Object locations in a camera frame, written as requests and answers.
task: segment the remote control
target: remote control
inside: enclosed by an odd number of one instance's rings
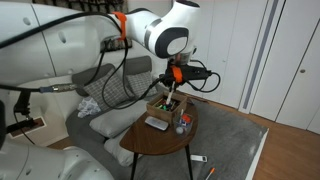
[[[148,116],[147,119],[145,120],[145,123],[147,123],[148,125],[150,125],[152,127],[160,129],[162,131],[165,131],[169,125],[167,122],[162,121],[162,120],[157,119],[152,116]]]

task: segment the gray rug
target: gray rug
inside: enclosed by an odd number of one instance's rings
[[[267,128],[207,103],[198,100],[193,100],[193,103],[198,110],[199,125],[190,143],[190,153],[205,155],[208,158],[207,163],[192,161],[194,179],[204,180],[211,167],[216,170],[210,179],[245,179]],[[129,179],[131,167],[119,166],[103,149],[103,143],[88,142],[84,135],[93,132],[87,129],[85,123],[80,127],[79,121],[84,120],[78,119],[76,123],[72,123],[70,119],[67,120],[68,132],[75,144],[92,154],[116,180]],[[162,156],[142,156],[138,160],[135,179],[190,179],[185,150]]]

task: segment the pen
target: pen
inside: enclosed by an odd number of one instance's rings
[[[207,176],[206,180],[209,179],[209,177],[211,176],[211,174],[214,172],[214,168],[211,168],[209,175]]]

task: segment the white wall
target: white wall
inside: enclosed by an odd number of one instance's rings
[[[129,1],[129,11],[136,8],[147,8],[159,16],[165,15],[171,8],[171,1]],[[153,72],[159,74],[164,72],[166,67],[166,60],[159,59],[153,54],[145,50],[140,44],[133,42],[133,47],[129,49],[128,58],[149,55],[153,62]],[[104,63],[113,63],[118,65],[124,56],[124,50],[106,53],[104,57]],[[49,86],[52,84],[68,83],[71,81],[70,76],[63,76],[58,78],[50,78],[47,80],[39,80],[24,84],[24,87],[40,87]],[[0,91],[0,99],[6,105],[6,123],[7,125],[15,123],[12,109],[18,99],[18,93],[7,91]],[[81,97],[75,92],[59,93],[59,94],[32,94],[30,99],[30,107],[40,108],[45,118],[48,127],[39,129],[32,134],[29,134],[36,144],[48,145],[57,140],[64,138],[66,134],[66,128],[64,122],[69,114],[77,108]],[[21,141],[26,142],[24,137],[19,138]]]

